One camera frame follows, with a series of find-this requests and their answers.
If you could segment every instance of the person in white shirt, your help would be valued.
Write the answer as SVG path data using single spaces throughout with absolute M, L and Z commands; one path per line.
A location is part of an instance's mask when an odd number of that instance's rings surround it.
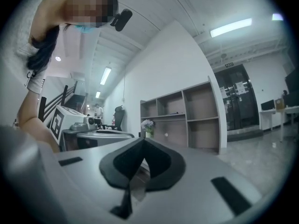
M 104 115 L 104 110 L 103 110 L 103 108 L 100 107 L 99 104 L 95 104 L 94 118 L 95 118 L 95 119 L 100 119 L 100 122 L 103 123 L 103 115 Z
M 59 152 L 37 116 L 59 25 L 75 25 L 82 32 L 99 28 L 113 20 L 117 9 L 117 0 L 23 0 L 0 34 L 0 126 L 11 126 L 18 115 L 21 130 Z

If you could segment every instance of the exit sign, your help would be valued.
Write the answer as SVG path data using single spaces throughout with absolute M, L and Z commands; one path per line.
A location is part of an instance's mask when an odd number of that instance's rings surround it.
M 234 63 L 232 63 L 232 62 L 231 62 L 231 63 L 228 63 L 228 64 L 225 64 L 225 67 L 226 67 L 226 68 L 228 68 L 228 67 L 232 67 L 232 66 L 234 66 Z

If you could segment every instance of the white desk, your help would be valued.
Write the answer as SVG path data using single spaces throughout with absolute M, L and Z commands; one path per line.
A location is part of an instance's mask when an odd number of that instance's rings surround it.
M 261 121 L 261 129 L 263 130 L 263 117 L 268 117 L 270 119 L 270 127 L 271 131 L 273 130 L 273 124 L 272 124 L 272 115 L 275 113 L 280 113 L 280 139 L 279 141 L 282 142 L 284 138 L 284 117 L 285 114 L 291 114 L 291 123 L 294 124 L 294 114 L 299 113 L 299 106 L 293 106 L 293 107 L 287 107 L 283 110 L 266 110 L 266 111 L 260 111 L 260 121 Z

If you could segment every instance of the door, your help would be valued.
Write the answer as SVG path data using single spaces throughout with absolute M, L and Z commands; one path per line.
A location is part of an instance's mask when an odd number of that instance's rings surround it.
M 259 124 L 256 98 L 243 65 L 215 73 L 221 90 L 227 129 L 242 129 Z

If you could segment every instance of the glass door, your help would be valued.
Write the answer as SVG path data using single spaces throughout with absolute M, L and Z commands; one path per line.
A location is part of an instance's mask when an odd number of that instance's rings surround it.
M 257 104 L 243 65 L 215 73 L 221 90 L 227 129 L 242 129 L 259 124 Z

